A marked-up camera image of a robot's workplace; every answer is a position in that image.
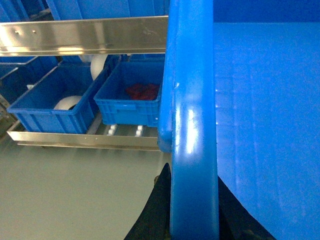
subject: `gray floor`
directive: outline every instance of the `gray floor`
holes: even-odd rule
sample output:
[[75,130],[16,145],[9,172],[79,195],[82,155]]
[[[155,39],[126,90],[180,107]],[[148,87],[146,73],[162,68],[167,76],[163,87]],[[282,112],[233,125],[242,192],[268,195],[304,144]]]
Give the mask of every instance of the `gray floor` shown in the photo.
[[123,240],[169,154],[0,142],[1,240]]

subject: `metal shelf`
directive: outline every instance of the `metal shelf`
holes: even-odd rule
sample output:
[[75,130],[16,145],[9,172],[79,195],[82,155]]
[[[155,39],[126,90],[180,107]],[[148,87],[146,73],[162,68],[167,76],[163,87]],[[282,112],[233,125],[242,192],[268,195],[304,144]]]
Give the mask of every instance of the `metal shelf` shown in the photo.
[[168,16],[0,23],[0,56],[164,53]]
[[[160,54],[167,28],[168,16],[0,23],[0,56]],[[156,128],[136,137],[137,126],[122,125],[110,136],[101,120],[98,114],[86,134],[28,132],[19,121],[7,133],[18,145],[159,151]]]
[[137,126],[134,125],[119,125],[115,135],[108,135],[110,127],[102,123],[98,113],[86,134],[28,132],[19,121],[7,133],[18,145],[160,151],[155,127],[144,127],[142,136],[135,136]]

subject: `shelving rack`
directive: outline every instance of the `shelving rack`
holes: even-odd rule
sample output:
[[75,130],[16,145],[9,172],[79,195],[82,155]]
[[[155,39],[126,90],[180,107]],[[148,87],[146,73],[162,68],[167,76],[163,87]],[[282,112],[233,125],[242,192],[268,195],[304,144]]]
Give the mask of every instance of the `shelving rack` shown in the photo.
[[[167,27],[168,16],[0,23],[0,56],[164,53]],[[102,125],[98,115],[86,134],[63,134],[27,132],[17,121],[8,134],[19,145],[159,151],[152,129],[141,137],[96,134]]]

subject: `blue plastic surface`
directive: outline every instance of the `blue plastic surface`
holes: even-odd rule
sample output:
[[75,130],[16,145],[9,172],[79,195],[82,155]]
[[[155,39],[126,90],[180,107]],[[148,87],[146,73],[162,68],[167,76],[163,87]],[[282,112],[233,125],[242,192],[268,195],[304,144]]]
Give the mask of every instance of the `blue plastic surface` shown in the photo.
[[[218,174],[276,239],[317,239],[320,23],[214,30]],[[161,104],[160,121],[170,108]],[[167,136],[168,122],[158,128]]]
[[[107,67],[113,68],[119,56],[109,57]],[[105,80],[93,81],[89,64],[61,63],[7,111],[15,114],[29,132],[83,134],[98,112],[94,95]],[[72,110],[53,109],[61,99],[69,96],[82,98]]]
[[216,23],[320,22],[318,0],[214,0]]
[[160,16],[169,0],[47,0],[55,20]]
[[47,72],[54,68],[58,61],[52,56],[16,57],[12,59],[26,62],[0,63],[0,94],[12,104],[27,91],[27,85],[33,85]]
[[0,0],[0,22],[19,22],[28,19],[20,0]]
[[[131,100],[126,88],[140,84],[161,85],[164,62],[121,62],[94,97],[103,123],[157,127],[161,90],[155,100]],[[101,73],[98,78],[108,76]]]
[[174,73],[166,72],[173,79],[173,240],[219,239],[213,8],[211,0],[170,2],[167,42],[175,46],[167,54],[175,54],[165,71]]
[[34,56],[2,56],[0,57],[0,65],[8,64],[8,65],[24,65],[27,64]]
[[165,54],[133,54],[129,62],[164,62]]

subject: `red cloth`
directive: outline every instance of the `red cloth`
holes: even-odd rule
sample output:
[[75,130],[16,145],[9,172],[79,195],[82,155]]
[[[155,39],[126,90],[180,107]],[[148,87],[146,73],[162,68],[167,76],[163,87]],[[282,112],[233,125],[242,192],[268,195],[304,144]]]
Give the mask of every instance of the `red cloth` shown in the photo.
[[131,97],[132,100],[155,100],[158,96],[160,86],[157,84],[149,83],[143,85],[136,83],[128,87],[125,91]]

